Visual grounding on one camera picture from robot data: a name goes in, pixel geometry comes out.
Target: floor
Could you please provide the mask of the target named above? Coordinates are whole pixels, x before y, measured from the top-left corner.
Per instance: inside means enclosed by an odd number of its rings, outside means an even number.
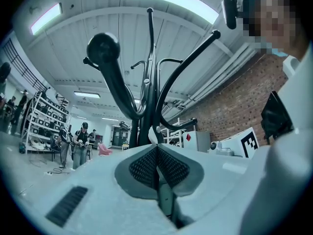
[[[59,173],[59,154],[55,155],[53,162],[51,153],[21,154],[19,153],[20,141],[21,138],[19,133],[16,133],[16,127],[0,120],[1,173],[12,194],[32,205],[75,171],[70,170],[73,161],[69,152],[67,153],[67,166]],[[113,149],[113,153],[115,152],[121,152],[121,150]],[[97,150],[92,151],[90,158],[95,156],[98,156]]]

